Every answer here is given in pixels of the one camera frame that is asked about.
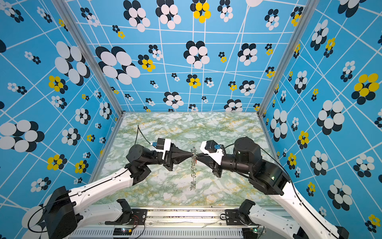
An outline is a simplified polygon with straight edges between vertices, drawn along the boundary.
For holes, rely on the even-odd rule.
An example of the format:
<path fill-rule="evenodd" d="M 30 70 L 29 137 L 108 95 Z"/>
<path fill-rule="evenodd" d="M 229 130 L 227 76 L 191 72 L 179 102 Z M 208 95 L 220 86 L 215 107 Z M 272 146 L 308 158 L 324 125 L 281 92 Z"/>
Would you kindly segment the grey metal key ring plate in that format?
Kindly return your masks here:
<path fill-rule="evenodd" d="M 191 149 L 192 155 L 192 162 L 191 162 L 191 177 L 192 177 L 192 182 L 190 186 L 190 190 L 195 190 L 196 189 L 196 164 L 197 164 L 197 149 L 193 147 Z"/>

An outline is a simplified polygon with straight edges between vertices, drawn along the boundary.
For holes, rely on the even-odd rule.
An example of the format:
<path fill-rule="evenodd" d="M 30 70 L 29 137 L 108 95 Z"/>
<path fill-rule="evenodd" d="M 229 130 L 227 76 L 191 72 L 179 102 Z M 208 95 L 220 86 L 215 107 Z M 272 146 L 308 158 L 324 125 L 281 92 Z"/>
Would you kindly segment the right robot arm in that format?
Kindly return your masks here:
<path fill-rule="evenodd" d="M 246 177 L 255 189 L 276 201 L 289 215 L 286 219 L 245 200 L 239 215 L 243 223 L 259 224 L 288 239 L 347 239 L 349 232 L 324 219 L 298 192 L 291 178 L 275 163 L 264 160 L 261 147 L 248 137 L 234 143 L 233 154 L 222 144 L 204 141 L 197 161 L 221 177 L 224 170 Z"/>

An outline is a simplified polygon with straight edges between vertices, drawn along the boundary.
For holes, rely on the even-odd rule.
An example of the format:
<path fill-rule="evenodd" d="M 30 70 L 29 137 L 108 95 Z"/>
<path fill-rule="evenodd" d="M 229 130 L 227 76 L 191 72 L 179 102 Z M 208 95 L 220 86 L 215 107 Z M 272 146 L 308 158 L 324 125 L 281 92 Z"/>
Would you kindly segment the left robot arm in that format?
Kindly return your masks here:
<path fill-rule="evenodd" d="M 165 149 L 150 150 L 132 146 L 126 156 L 128 163 L 119 171 L 82 187 L 57 188 L 43 209 L 43 219 L 50 239 L 63 239 L 85 220 L 81 211 L 94 202 L 143 181 L 150 173 L 149 165 L 163 165 L 172 171 L 175 164 L 193 156 L 171 144 Z"/>

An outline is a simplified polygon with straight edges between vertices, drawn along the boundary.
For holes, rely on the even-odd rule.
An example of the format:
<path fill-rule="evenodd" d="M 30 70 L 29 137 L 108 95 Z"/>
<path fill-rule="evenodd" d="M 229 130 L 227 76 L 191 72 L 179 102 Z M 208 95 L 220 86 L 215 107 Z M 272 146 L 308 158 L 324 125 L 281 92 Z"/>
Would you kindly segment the aluminium front rail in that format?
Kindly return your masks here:
<path fill-rule="evenodd" d="M 243 231 L 243 239 L 262 239 L 267 233 L 264 226 L 254 223 L 244 222 L 246 226 L 228 226 L 224 212 L 226 209 L 238 209 L 235 207 L 135 207 L 133 209 L 148 210 L 144 225 L 98 223 L 83 228 L 121 228 L 128 229 L 129 233 L 138 228 L 238 228 Z"/>

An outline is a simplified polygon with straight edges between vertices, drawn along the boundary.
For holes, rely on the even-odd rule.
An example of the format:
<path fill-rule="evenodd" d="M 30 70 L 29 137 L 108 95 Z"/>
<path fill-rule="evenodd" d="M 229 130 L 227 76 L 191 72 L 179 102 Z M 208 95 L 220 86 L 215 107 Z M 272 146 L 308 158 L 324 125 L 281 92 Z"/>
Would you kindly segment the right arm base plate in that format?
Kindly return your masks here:
<path fill-rule="evenodd" d="M 228 226 L 246 226 L 239 217 L 238 209 L 226 209 L 224 212 L 226 216 L 226 224 Z"/>

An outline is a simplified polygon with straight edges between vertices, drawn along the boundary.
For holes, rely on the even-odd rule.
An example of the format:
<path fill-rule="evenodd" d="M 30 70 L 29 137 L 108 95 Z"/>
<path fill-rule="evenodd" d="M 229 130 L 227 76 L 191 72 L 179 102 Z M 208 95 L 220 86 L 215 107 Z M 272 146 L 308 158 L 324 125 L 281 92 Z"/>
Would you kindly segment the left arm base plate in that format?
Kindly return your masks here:
<path fill-rule="evenodd" d="M 115 221 L 105 221 L 106 225 L 144 225 L 148 210 L 132 209 L 129 212 L 124 212 Z"/>

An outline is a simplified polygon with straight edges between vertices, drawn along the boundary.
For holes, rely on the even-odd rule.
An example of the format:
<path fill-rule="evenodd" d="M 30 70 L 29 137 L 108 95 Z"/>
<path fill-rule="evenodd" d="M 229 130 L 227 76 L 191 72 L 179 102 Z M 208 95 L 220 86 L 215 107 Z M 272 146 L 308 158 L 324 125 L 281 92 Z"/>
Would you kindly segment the right corner aluminium post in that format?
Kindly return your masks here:
<path fill-rule="evenodd" d="M 290 39 L 290 41 L 289 41 L 289 43 L 288 43 L 288 45 L 287 45 L 287 47 L 283 53 L 283 56 L 280 60 L 280 63 L 278 65 L 278 67 L 276 68 L 276 74 L 273 77 L 271 83 L 269 84 L 269 87 L 265 93 L 263 101 L 261 102 L 261 107 L 260 107 L 260 110 L 258 112 L 259 116 L 261 116 L 266 111 L 267 106 L 270 103 L 271 98 L 274 94 L 274 89 L 279 84 L 279 82 L 283 76 L 283 73 L 285 72 L 286 67 L 288 66 L 288 64 L 291 60 L 292 54 L 295 50 L 295 47 L 299 44 L 299 41 L 301 40 L 301 37 L 304 34 L 318 3 L 319 3 L 319 0 L 307 1 L 306 6 L 304 7 L 302 18 L 299 21 L 297 27 L 295 28 L 295 30 L 291 36 L 291 39 Z"/>

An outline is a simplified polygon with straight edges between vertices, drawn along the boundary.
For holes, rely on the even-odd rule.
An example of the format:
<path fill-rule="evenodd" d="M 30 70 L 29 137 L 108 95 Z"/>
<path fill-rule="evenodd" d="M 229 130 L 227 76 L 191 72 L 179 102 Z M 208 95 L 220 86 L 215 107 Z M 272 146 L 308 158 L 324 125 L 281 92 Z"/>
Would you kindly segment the corner aluminium post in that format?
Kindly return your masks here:
<path fill-rule="evenodd" d="M 299 44 L 299 41 L 301 40 L 301 37 L 304 34 L 318 3 L 319 3 L 319 0 L 307 1 L 306 6 L 304 7 L 302 18 L 299 21 L 297 27 L 295 28 L 295 30 L 291 36 L 291 39 L 290 39 L 290 41 L 289 41 L 289 43 L 288 43 L 288 45 L 287 45 L 287 47 L 283 53 L 283 56 L 280 60 L 280 63 L 278 65 L 278 67 L 276 68 L 276 74 L 273 77 L 271 83 L 269 84 L 269 87 L 265 93 L 263 101 L 261 102 L 261 107 L 260 107 L 260 110 L 258 112 L 259 116 L 261 116 L 266 111 L 267 106 L 270 103 L 271 98 L 274 94 L 274 89 L 279 84 L 279 82 L 283 76 L 283 73 L 285 72 L 286 67 L 288 66 L 288 64 L 291 60 L 292 54 L 295 50 L 295 47 Z"/>
<path fill-rule="evenodd" d="M 123 116 L 123 110 L 121 105 L 117 101 L 114 93 L 111 92 L 110 85 L 107 82 L 103 72 L 99 68 L 97 61 L 95 60 L 91 49 L 89 48 L 87 42 L 85 41 L 84 34 L 80 31 L 78 25 L 75 23 L 73 15 L 70 13 L 70 9 L 65 3 L 65 1 L 52 1 L 54 7 L 56 8 L 58 14 L 62 17 L 64 23 L 69 29 L 71 36 L 73 37 L 75 43 L 82 52 L 85 60 L 88 62 L 91 71 L 94 73 L 94 77 L 99 82 L 99 85 L 103 89 L 104 93 L 108 97 L 111 105 L 116 110 L 119 117 Z"/>

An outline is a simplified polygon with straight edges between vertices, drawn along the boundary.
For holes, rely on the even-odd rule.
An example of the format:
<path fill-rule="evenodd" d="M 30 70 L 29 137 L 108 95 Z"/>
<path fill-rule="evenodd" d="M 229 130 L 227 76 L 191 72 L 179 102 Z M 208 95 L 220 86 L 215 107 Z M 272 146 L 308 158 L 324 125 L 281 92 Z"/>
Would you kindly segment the left corner aluminium post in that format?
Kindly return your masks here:
<path fill-rule="evenodd" d="M 62 17 L 64 23 L 69 29 L 71 36 L 73 37 L 75 43 L 82 52 L 85 60 L 88 62 L 91 71 L 94 73 L 94 77 L 99 82 L 99 85 L 103 89 L 104 93 L 108 97 L 111 105 L 116 110 L 119 117 L 123 116 L 123 110 L 121 105 L 117 101 L 114 93 L 111 92 L 110 85 L 107 82 L 103 72 L 99 68 L 97 61 L 95 60 L 91 49 L 89 48 L 87 42 L 85 41 L 84 34 L 80 31 L 78 25 L 75 23 L 73 15 L 70 13 L 70 9 L 65 3 L 65 1 L 52 1 L 54 7 L 56 8 L 58 14 Z"/>

